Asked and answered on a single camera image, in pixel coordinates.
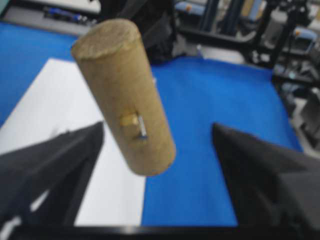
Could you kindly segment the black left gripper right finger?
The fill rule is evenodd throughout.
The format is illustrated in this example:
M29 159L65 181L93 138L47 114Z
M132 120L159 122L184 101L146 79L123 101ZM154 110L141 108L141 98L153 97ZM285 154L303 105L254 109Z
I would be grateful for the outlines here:
M319 232L318 159L220 123L211 136L239 225Z

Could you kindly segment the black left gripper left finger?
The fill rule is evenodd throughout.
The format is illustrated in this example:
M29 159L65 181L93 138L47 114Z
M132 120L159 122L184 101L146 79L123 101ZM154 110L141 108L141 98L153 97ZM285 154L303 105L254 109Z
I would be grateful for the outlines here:
M0 157L0 230L73 227L104 142L102 122Z

